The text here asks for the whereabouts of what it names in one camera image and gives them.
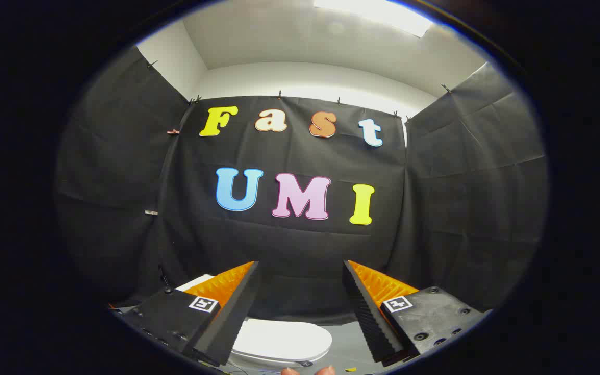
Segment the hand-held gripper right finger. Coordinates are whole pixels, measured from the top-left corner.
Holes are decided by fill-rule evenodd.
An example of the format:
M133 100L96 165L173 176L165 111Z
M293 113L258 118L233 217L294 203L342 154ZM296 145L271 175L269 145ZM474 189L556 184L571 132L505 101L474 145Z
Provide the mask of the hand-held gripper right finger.
M440 287L419 290L350 259L343 263L343 285L373 360L381 365L446 346L488 315Z

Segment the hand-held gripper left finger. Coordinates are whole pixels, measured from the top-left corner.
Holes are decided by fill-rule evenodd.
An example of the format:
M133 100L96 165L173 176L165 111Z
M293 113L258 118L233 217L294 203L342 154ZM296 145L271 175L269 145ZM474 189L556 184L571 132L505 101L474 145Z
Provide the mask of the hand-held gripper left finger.
M206 267L161 266L157 285L108 307L127 327L174 356L214 367L227 363L260 287L257 260L188 286Z

